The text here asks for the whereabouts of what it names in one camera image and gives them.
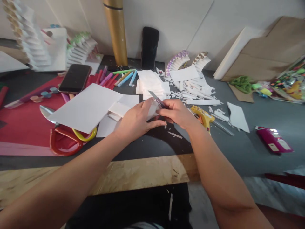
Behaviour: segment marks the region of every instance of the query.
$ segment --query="yellow scissors handle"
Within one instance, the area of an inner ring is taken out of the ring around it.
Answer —
[[[94,137],[96,136],[96,132],[97,132],[97,129],[94,128],[93,131],[92,131],[92,133],[91,133],[91,135],[90,135],[90,137],[85,138],[85,137],[83,137],[82,134],[81,134],[80,132],[78,132],[77,130],[75,130],[75,129],[73,129],[73,128],[72,128],[72,130],[73,130],[73,132],[75,133],[75,135],[76,135],[80,140],[82,140],[83,142],[89,142],[89,141],[91,141],[92,139],[94,139]]]

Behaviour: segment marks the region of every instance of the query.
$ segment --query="black pants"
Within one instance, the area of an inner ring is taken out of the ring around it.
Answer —
[[[168,220],[171,193],[171,221]],[[137,222],[164,228],[192,228],[187,183],[110,193],[86,198],[66,229],[122,229]]]

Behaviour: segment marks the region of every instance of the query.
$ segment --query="floor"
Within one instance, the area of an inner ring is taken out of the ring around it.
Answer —
[[[305,175],[305,168],[287,171]],[[283,212],[305,216],[305,190],[261,177],[243,179],[254,201]],[[193,229],[218,229],[211,202],[200,182],[188,184]]]

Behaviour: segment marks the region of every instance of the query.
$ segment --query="white wall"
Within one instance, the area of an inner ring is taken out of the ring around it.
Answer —
[[[60,24],[71,36],[89,31],[101,53],[113,54],[102,0],[22,1],[35,10],[42,28]],[[142,28],[150,26],[160,31],[158,61],[188,47],[191,59],[200,51],[208,51],[212,61],[207,68],[215,70],[245,26],[266,29],[280,16],[305,18],[304,0],[214,0],[210,8],[212,2],[124,0],[128,57],[140,57]],[[0,38],[14,39],[0,4]]]

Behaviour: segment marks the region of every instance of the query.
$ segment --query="table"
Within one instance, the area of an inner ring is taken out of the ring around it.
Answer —
[[[115,63],[113,57],[105,56],[102,65]],[[139,68],[139,60],[129,59],[129,65]],[[164,69],[163,63],[156,63],[159,69]],[[281,101],[263,99],[254,94],[255,103],[238,101],[225,82],[214,80],[213,71],[204,71],[207,83],[216,88],[216,97],[224,103],[222,108],[226,115],[226,102],[241,106],[248,122],[250,133],[238,132],[231,128],[235,136],[229,136],[218,127],[211,125],[211,134],[220,150],[235,167],[241,176],[253,176],[262,173],[275,173],[294,169],[305,161],[303,154],[303,130],[305,123],[302,118],[302,105]],[[5,79],[10,86],[7,100],[14,101],[23,94],[35,89],[54,77],[51,73],[35,73],[32,79],[26,77]],[[123,94],[134,94],[135,88],[116,88]],[[259,139],[254,126],[275,128],[295,150],[293,153],[281,156],[271,154]],[[186,139],[188,136],[179,127],[176,129]],[[84,146],[84,150],[96,144],[100,139]],[[156,136],[145,135],[124,149],[109,165],[105,174],[101,176],[91,194],[101,194],[154,187],[166,184],[176,184],[199,180],[196,161],[187,142],[161,141]],[[73,157],[1,157],[0,170],[0,207],[6,206],[16,197],[38,183],[48,174],[71,160]]]

